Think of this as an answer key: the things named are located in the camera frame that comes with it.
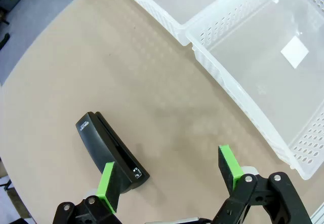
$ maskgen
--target blue-gray carpet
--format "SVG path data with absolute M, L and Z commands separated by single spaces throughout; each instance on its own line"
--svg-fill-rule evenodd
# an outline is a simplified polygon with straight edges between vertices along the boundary
M 0 24 L 0 40 L 10 39 L 0 51 L 0 83 L 3 85 L 19 59 L 47 27 L 73 0 L 21 0 L 7 15 L 10 25 Z

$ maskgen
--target white label on black box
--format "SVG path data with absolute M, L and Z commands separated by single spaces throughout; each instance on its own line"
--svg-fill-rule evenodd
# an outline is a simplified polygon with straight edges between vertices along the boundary
M 284 57 L 294 68 L 298 67 L 308 52 L 308 49 L 296 36 L 294 36 L 281 51 Z

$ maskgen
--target green strip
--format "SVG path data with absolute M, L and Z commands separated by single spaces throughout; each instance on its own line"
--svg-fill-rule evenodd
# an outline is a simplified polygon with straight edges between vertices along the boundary
M 220 146 L 222 154 L 227 162 L 227 165 L 233 175 L 233 190 L 235 189 L 236 182 L 244 175 L 241 167 L 239 166 L 229 145 Z
M 114 162 L 108 162 L 106 163 L 105 169 L 103 170 L 101 179 L 100 179 L 100 183 L 97 189 L 97 193 L 96 196 L 98 196 L 99 199 L 104 200 L 109 209 L 111 210 L 111 213 L 115 214 L 116 212 L 114 211 L 114 209 L 112 208 L 111 204 L 109 203 L 107 197 L 106 197 L 106 192 L 108 191 L 109 188 L 109 181 L 110 181 L 110 177 L 111 177 L 111 172 L 113 170 L 113 165 Z

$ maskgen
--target metal bolt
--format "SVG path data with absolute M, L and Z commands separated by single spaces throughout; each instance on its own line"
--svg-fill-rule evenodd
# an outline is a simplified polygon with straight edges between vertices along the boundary
M 68 210 L 69 208 L 70 208 L 70 205 L 69 204 L 66 204 L 66 205 L 64 205 L 64 210 Z
M 251 176 L 245 177 L 245 182 L 252 182 L 253 178 Z
M 90 198 L 88 201 L 89 201 L 89 204 L 92 205 L 96 200 L 95 200 L 95 198 L 92 197 L 92 198 Z
M 281 177 L 279 175 L 276 175 L 276 176 L 274 176 L 274 180 L 275 181 L 280 181 L 281 180 Z

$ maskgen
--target beige tabletop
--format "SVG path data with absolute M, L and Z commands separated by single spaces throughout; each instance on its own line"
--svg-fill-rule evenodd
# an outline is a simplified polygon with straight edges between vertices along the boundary
M 310 214 L 324 201 L 324 169 L 303 181 L 280 161 L 191 47 L 132 0 L 75 0 L 2 89 L 0 155 L 37 223 L 51 223 L 58 204 L 78 204 L 99 183 L 75 128 L 88 111 L 104 115 L 151 175 L 121 195 L 123 223 L 213 218 L 228 197 L 220 144 L 265 177 L 286 172 Z M 262 208 L 252 208 L 248 218 L 270 223 Z

